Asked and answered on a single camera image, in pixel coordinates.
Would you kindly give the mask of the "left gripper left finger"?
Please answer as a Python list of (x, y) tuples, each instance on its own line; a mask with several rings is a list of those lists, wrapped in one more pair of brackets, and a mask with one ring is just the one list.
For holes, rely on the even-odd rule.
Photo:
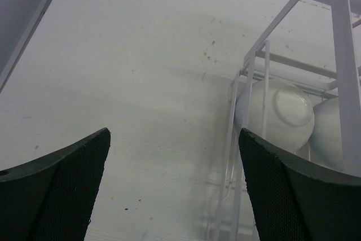
[(1, 171), (1, 240), (84, 240), (111, 145), (102, 128)]

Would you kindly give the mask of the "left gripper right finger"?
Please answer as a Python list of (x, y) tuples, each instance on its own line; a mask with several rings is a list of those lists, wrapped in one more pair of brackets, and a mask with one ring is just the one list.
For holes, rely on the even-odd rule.
[(360, 240), (360, 178), (243, 128), (239, 149), (260, 240)]

